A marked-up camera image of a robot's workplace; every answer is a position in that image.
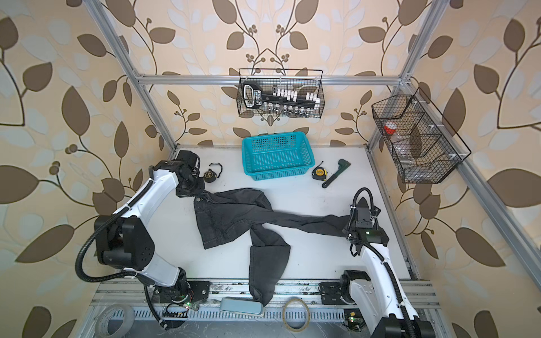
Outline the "dark grey trousers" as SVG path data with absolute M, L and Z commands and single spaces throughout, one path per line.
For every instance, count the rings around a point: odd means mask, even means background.
M 194 212 L 204 249 L 233 242 L 249 232 L 249 292 L 262 306 L 272 300 L 290 257 L 290 245 L 277 232 L 266 229 L 265 223 L 341 237 L 349 220 L 346 215 L 320 217 L 274 211 L 266 195 L 252 188 L 204 191 L 194 198 Z

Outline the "teal plastic basket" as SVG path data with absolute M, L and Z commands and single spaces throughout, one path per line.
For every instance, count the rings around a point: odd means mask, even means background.
M 286 132 L 243 139 L 242 165 L 247 176 L 259 181 L 303 175 L 315 159 L 304 133 Z

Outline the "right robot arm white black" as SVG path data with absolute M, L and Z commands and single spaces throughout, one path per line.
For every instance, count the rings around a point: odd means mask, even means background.
M 408 300 L 394 273 L 387 247 L 389 237 L 378 225 L 378 209 L 370 199 L 357 197 L 350 206 L 344 232 L 350 253 L 362 261 L 361 270 L 345 270 L 337 283 L 320 283 L 324 305 L 358 308 L 346 318 L 352 328 L 367 328 L 371 337 L 435 337 Z

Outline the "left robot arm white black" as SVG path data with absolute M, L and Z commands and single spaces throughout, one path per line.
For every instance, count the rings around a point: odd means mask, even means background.
M 200 158 L 194 152 L 181 150 L 174 159 L 150 167 L 148 181 L 122 208 L 95 221 L 94 228 L 98 230 L 110 219 L 114 220 L 94 240 L 98 262 L 156 287 L 171 302 L 186 301 L 190 297 L 186 272 L 156 253 L 148 227 L 171 192 L 177 197 L 194 197 L 204 191 L 204 185 Z

